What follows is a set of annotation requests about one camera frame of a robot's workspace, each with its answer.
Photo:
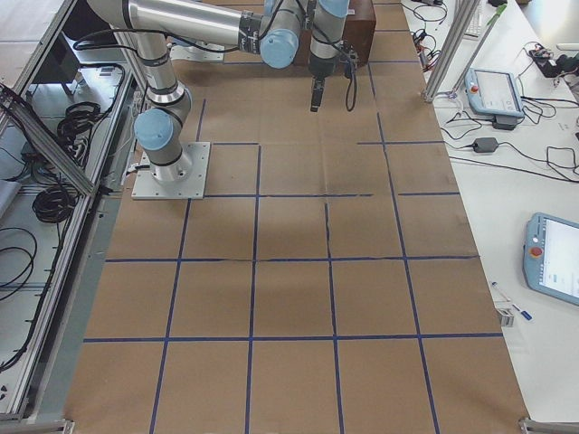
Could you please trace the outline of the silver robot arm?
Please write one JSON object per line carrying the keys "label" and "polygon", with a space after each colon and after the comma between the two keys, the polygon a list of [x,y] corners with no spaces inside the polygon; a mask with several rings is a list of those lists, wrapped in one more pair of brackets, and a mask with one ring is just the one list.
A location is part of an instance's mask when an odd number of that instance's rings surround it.
{"label": "silver robot arm", "polygon": [[301,33],[310,30],[311,111],[321,105],[326,78],[340,61],[351,60],[343,40],[347,1],[267,1],[261,14],[200,1],[91,1],[89,6],[111,30],[127,33],[133,42],[129,50],[137,59],[135,70],[144,75],[152,104],[138,116],[134,131],[159,184],[185,180],[194,166],[179,139],[192,97],[176,77],[167,38],[255,54],[283,69],[293,62]]}

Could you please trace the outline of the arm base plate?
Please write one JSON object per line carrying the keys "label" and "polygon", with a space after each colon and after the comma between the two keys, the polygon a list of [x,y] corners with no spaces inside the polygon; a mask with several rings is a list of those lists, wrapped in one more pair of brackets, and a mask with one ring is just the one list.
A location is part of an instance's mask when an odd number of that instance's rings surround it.
{"label": "arm base plate", "polygon": [[182,200],[204,198],[210,142],[188,142],[182,145],[181,158],[168,166],[154,165],[143,152],[132,198],[135,200]]}

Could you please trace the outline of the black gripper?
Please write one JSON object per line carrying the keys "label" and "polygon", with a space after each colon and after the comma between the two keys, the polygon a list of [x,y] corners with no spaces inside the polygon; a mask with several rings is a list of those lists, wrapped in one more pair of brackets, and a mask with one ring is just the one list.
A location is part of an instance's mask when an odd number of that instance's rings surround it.
{"label": "black gripper", "polygon": [[324,93],[324,79],[331,76],[337,67],[339,53],[334,45],[312,42],[309,46],[308,70],[313,76],[310,111],[318,112]]}

